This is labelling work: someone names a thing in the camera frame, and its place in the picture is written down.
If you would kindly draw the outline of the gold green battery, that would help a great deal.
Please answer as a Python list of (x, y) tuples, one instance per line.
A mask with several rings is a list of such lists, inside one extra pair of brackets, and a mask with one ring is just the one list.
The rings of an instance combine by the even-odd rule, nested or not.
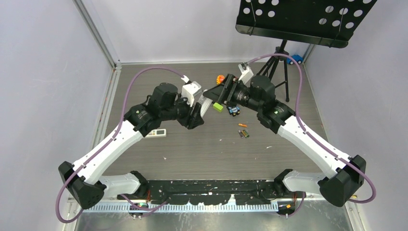
[(242, 130), (242, 134), (244, 135), (245, 138), (249, 138), (249, 134), (246, 130)]

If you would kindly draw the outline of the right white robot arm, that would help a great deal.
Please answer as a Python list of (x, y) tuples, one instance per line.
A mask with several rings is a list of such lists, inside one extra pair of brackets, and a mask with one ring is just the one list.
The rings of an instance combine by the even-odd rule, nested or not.
[(288, 140), (309, 157), (320, 173), (286, 169), (275, 179), (275, 193), (288, 197), (292, 192), (314, 193), (330, 204), (342, 207), (363, 185), (366, 161), (330, 145), (311, 130), (296, 112), (276, 99), (275, 86), (266, 76), (251, 78), (250, 85), (233, 75), (204, 92), (212, 102), (228, 107), (240, 105), (256, 112), (261, 125)]

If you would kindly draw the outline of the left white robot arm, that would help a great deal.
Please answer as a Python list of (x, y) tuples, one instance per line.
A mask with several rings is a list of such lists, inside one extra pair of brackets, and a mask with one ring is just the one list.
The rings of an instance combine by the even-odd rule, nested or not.
[(120, 194), (144, 198), (148, 183), (139, 172), (104, 176), (106, 169), (164, 121), (176, 120), (187, 129), (202, 125), (211, 103), (196, 81), (187, 82), (181, 91), (173, 84), (161, 83), (145, 102), (123, 113), (115, 129), (90, 152), (72, 164), (67, 161), (60, 164), (58, 170), (64, 187), (82, 209), (90, 209), (100, 200)]

